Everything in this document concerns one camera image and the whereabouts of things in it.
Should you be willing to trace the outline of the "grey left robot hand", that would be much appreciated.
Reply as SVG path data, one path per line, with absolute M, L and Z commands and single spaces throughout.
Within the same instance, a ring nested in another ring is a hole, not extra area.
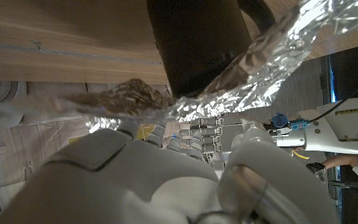
M 219 167 L 226 164 L 231 153 L 234 137 L 243 132 L 247 120 L 239 115 L 225 114 L 215 118 L 200 118 L 190 122 L 188 129 L 172 134 L 182 149 L 195 148 L 203 153 L 201 159 Z M 287 117 L 277 113 L 262 123 L 262 128 L 271 135 L 273 142 L 280 148 L 288 148 L 290 155 L 303 160 L 309 157 L 300 154 L 305 149 L 304 129 L 310 125 L 300 116 Z

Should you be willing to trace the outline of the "person black gloved hand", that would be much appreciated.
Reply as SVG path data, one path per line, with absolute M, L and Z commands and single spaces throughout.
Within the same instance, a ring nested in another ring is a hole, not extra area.
M 307 164 L 306 167 L 320 180 L 322 183 L 325 183 L 325 172 L 326 168 L 323 164 L 319 162 L 314 162 Z

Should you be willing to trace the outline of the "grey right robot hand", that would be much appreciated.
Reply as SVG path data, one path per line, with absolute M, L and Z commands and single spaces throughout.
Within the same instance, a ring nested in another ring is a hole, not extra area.
M 192 156 L 101 129 L 54 154 L 0 223 L 338 223 L 325 186 L 254 121 L 221 175 Z

